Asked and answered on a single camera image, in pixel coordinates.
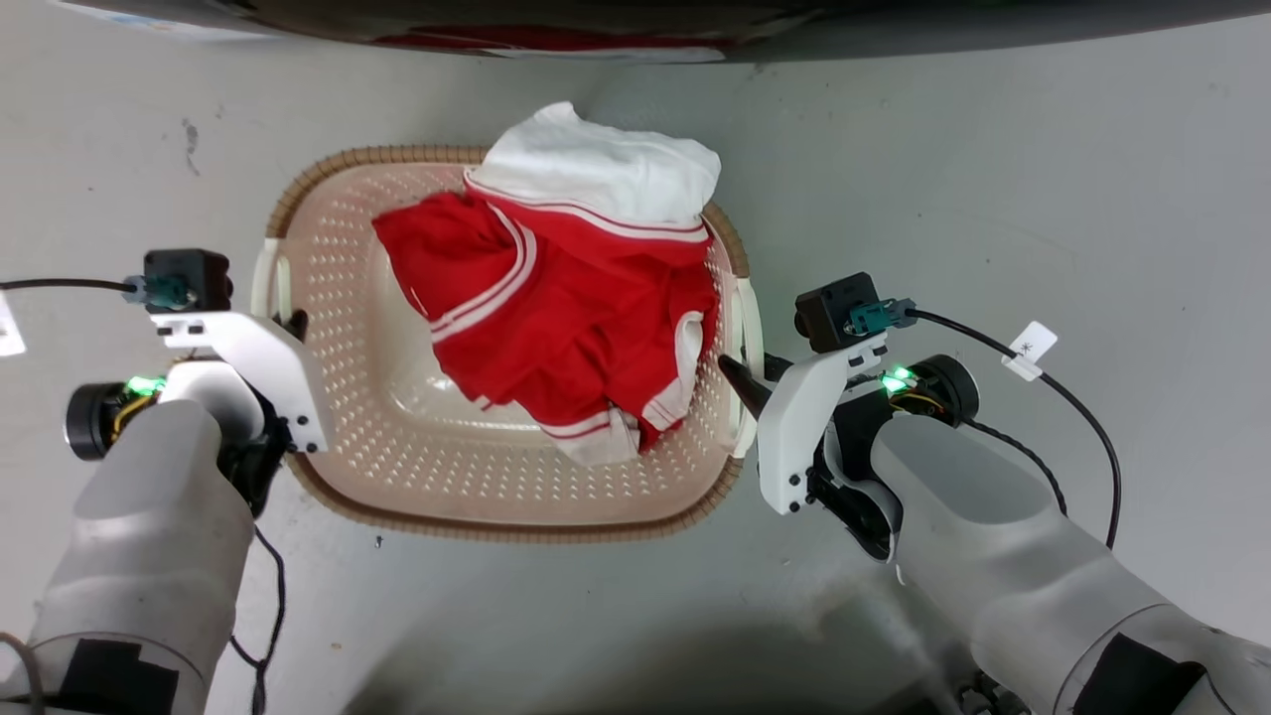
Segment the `beige plastic laundry basket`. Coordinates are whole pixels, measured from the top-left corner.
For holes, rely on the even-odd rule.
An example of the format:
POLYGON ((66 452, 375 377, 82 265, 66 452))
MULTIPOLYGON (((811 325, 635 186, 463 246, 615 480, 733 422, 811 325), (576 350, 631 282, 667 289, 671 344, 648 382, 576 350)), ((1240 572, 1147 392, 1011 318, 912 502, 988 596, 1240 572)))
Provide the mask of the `beige plastic laundry basket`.
POLYGON ((658 538, 699 523, 733 488, 755 438, 717 363, 726 354, 763 370, 744 240, 708 204, 719 317, 685 422, 634 461, 585 469, 521 408, 480 410, 454 389, 372 231, 386 210, 458 190, 483 154, 350 149, 306 166, 278 199, 250 312, 306 317, 301 342, 322 367, 333 411, 330 448, 292 453, 294 474, 337 514, 437 537, 586 544, 658 538))

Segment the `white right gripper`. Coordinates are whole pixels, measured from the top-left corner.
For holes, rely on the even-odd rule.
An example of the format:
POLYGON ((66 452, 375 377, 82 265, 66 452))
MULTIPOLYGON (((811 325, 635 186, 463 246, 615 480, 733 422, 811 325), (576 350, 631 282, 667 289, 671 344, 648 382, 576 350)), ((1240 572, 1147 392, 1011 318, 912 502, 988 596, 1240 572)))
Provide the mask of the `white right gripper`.
POLYGON ((885 370, 885 335, 799 363, 764 356, 764 380, 742 361, 717 364, 758 418, 760 494, 777 514, 822 505, 867 556, 894 561, 902 503, 871 464, 886 422, 916 413, 949 427, 977 415, 979 385, 956 358, 934 356, 885 370))

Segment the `dark grey furniture base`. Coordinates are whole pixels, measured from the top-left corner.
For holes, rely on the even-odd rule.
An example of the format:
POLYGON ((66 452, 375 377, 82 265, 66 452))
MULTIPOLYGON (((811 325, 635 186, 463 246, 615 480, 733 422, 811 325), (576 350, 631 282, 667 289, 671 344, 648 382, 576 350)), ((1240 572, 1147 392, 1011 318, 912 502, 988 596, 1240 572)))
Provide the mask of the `dark grey furniture base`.
POLYGON ((1271 0, 53 0, 247 36, 491 58, 771 63, 975 53, 1271 14, 1271 0))

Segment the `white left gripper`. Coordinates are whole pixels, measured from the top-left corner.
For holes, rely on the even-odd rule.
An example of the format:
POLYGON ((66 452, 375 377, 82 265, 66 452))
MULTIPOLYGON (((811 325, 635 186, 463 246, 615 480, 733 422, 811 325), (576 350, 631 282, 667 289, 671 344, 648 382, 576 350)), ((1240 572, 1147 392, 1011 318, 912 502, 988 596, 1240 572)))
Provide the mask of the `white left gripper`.
POLYGON ((163 376, 78 386, 69 399, 64 438, 84 462, 100 462, 127 425, 161 403, 200 404, 219 424, 216 466, 263 514, 287 453, 330 450, 330 398, 322 364, 302 343, 309 316, 286 320, 245 312, 151 314, 156 335, 178 359, 163 376))

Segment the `red garment with white stripes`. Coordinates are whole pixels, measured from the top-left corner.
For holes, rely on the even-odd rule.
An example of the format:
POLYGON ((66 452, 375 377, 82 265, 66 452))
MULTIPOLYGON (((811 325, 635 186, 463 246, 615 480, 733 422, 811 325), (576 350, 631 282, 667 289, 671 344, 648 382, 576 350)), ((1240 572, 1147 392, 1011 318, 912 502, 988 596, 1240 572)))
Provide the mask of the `red garment with white stripes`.
POLYGON ((716 338, 713 234, 477 185, 372 221, 441 370, 482 410, 522 408, 573 462, 630 461, 688 417, 716 338))

